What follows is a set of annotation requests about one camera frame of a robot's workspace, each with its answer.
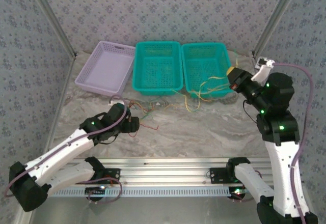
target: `lavender plastic basket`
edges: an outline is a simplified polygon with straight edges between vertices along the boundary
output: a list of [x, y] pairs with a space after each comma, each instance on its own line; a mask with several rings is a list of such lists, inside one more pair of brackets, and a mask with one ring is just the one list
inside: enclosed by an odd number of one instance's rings
[[122, 94], [132, 73], [134, 53], [135, 47], [100, 41], [76, 78], [76, 85], [108, 96]]

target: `marble surface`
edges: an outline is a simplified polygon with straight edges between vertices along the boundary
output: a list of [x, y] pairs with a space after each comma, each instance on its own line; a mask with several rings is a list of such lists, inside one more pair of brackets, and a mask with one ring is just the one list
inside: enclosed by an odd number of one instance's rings
[[[90, 55], [78, 54], [65, 95], [64, 106], [56, 127], [51, 148], [68, 137], [87, 117], [108, 111], [109, 97], [83, 91], [74, 80]], [[236, 55], [229, 52], [233, 65]], [[238, 56], [239, 67], [253, 72], [253, 65], [248, 57]], [[132, 88], [132, 77], [123, 93], [128, 100], [136, 100], [143, 106], [157, 98], [153, 104], [155, 111], [141, 121], [146, 126], [156, 127], [151, 130], [140, 127], [136, 137], [120, 134], [111, 145], [97, 145], [79, 157], [96, 156], [98, 158], [120, 157], [233, 157], [267, 156], [267, 150], [256, 125], [242, 109], [242, 95], [232, 93], [213, 102], [203, 102], [200, 109], [190, 113], [184, 106], [184, 97], [143, 96]], [[189, 99], [190, 108], [196, 108], [197, 99]], [[246, 106], [253, 117], [256, 111]], [[139, 109], [131, 109], [133, 116], [143, 116]]]

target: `patterned wallpaper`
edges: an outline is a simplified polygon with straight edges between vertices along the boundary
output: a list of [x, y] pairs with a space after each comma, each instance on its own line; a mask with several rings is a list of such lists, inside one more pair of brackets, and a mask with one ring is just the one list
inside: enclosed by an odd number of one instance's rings
[[[292, 0], [271, 36], [263, 56], [306, 67], [313, 75], [315, 93], [308, 123], [308, 140], [300, 159], [302, 178], [319, 223], [326, 223], [326, 0]], [[301, 128], [309, 82], [297, 70], [284, 69], [294, 78], [291, 111]]]
[[75, 51], [100, 40], [221, 41], [252, 50], [278, 0], [48, 0]]
[[35, 0], [0, 0], [0, 223], [9, 166], [42, 154], [71, 63]]

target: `plastic basket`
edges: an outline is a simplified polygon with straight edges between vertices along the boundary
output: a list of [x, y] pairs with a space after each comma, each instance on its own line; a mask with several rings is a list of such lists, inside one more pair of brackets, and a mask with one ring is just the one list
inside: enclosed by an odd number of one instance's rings
[[173, 95], [182, 89], [181, 46], [175, 41], [136, 45], [132, 86], [143, 95]]
[[135, 47], [100, 41], [75, 80], [82, 89], [111, 96], [122, 94], [133, 68]]
[[210, 77], [225, 77], [223, 79], [210, 79], [201, 87], [201, 97], [223, 97], [232, 92], [228, 86], [219, 91], [209, 92], [223, 84], [229, 84], [226, 72], [231, 66], [229, 55], [224, 43], [188, 43], [181, 47], [185, 86], [192, 97], [197, 97], [200, 85]]

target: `teal plastic basket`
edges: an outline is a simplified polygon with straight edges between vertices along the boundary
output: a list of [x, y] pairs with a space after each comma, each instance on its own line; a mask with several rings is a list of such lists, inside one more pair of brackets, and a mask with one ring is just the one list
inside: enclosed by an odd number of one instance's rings
[[173, 90], [181, 90], [183, 76], [180, 43], [137, 43], [132, 86], [143, 95], [173, 95]]
[[[192, 97], [197, 97], [200, 85], [210, 77], [225, 77], [223, 79], [210, 79], [201, 87], [201, 97], [223, 97], [232, 92], [226, 72], [231, 67], [230, 58], [224, 43], [204, 42], [188, 43], [181, 47], [185, 86]], [[219, 91], [211, 91], [217, 86], [225, 88]]]

